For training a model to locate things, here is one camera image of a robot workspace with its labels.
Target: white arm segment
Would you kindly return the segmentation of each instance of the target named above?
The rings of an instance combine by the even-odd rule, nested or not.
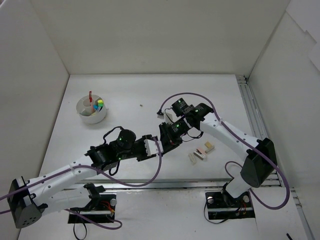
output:
[[[54,177],[48,181],[45,181],[43,184],[38,184],[36,186],[30,187],[29,188],[30,194],[31,195],[35,194],[35,198],[33,198],[34,203],[37,206],[40,206],[41,204],[48,204],[48,202],[52,201],[52,197],[53,197],[53,199],[55,199],[55,196],[54,196],[55,194],[60,194],[60,195],[57,195],[57,197],[59,196],[59,198],[61,199],[62,195],[65,194],[63,192],[60,193],[60,191],[62,191],[63,189],[66,189],[70,185],[75,184],[81,180],[96,176],[97,172],[92,169],[88,169],[88,168],[73,169],[72,168],[72,167],[78,166],[78,165],[91,166],[92,163],[93,162],[89,156],[82,156],[78,160],[70,163],[69,165],[66,165],[58,170],[55,170],[55,171],[49,173],[49,174],[30,179],[30,183],[28,183],[27,185],[38,182],[43,178],[52,176],[52,175],[59,173],[63,170],[71,169],[71,171],[64,173],[60,176]],[[69,198],[73,198],[73,196],[70,196],[70,197],[68,197],[66,195],[64,196],[64,199],[67,202],[71,201],[71,200],[68,200]],[[78,205],[79,204],[77,203],[77,204],[74,204],[72,207],[80,207]]]
[[[48,207],[44,210],[42,216],[64,209],[84,208],[90,201],[89,192],[84,187],[63,190],[47,199],[45,203]]]
[[[247,135],[246,133],[240,131],[235,126],[223,121],[236,135],[246,141],[253,147],[258,145],[257,139],[254,136]],[[250,149],[242,142],[238,141],[230,132],[228,132],[225,127],[218,121],[214,113],[209,113],[205,116],[205,120],[200,122],[200,130],[206,134],[220,140],[223,144],[227,145],[231,150],[233,150],[242,161],[245,161],[248,153],[247,150]],[[250,189],[251,186],[247,184],[240,174],[234,177],[234,179],[229,182],[225,190],[233,197],[237,198],[242,193]]]

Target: white wall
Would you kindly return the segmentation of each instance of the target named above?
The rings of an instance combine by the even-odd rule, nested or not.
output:
[[[31,0],[70,74],[248,75],[289,0]]]
[[[315,44],[285,13],[249,82],[282,169],[320,239],[320,72],[308,57]]]
[[[0,196],[39,173],[69,75],[28,0],[0,6]],[[0,211],[9,208],[0,202]],[[0,215],[1,239],[19,231]]]

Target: red marker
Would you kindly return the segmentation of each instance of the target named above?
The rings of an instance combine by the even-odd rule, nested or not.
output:
[[[94,113],[95,109],[94,109],[94,103],[93,103],[93,100],[92,100],[91,92],[92,91],[89,91],[89,101],[90,101],[91,111],[92,111],[92,113]]]

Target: pen holder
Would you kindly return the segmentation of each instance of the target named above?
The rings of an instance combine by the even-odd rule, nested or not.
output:
[[[91,95],[92,101],[94,105],[98,105],[98,100],[103,100],[98,95]],[[103,101],[103,107],[100,111],[94,109],[92,112],[92,107],[90,106],[90,100],[88,96],[84,96],[81,98],[78,103],[76,104],[76,112],[79,114],[82,121],[86,124],[97,124],[101,122],[106,114],[107,114],[107,107],[105,102]]]

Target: black mounting plate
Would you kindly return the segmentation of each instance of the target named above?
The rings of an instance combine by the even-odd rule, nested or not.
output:
[[[115,194],[101,193],[100,195],[101,195],[101,201],[110,202],[111,199],[117,199],[116,198],[117,196]],[[108,217],[107,217],[105,214],[98,213],[98,212],[105,211],[105,210],[106,210],[106,208],[103,205],[99,204],[95,209],[90,211],[90,214],[85,214],[85,213],[82,213],[81,211],[80,211],[80,214],[82,214],[86,218],[88,218],[98,224],[112,223],[109,219],[114,220],[115,214],[113,216],[110,216],[108,214]],[[82,223],[90,224],[90,222],[87,222],[86,220],[78,217],[77,215],[74,215],[72,213],[69,214],[68,224],[82,224]]]
[[[256,216],[248,192],[244,192],[232,205],[226,204],[220,191],[206,192],[205,199],[210,197],[212,197],[213,203],[209,203],[208,201],[206,203],[208,218],[210,220],[246,219],[255,218]]]

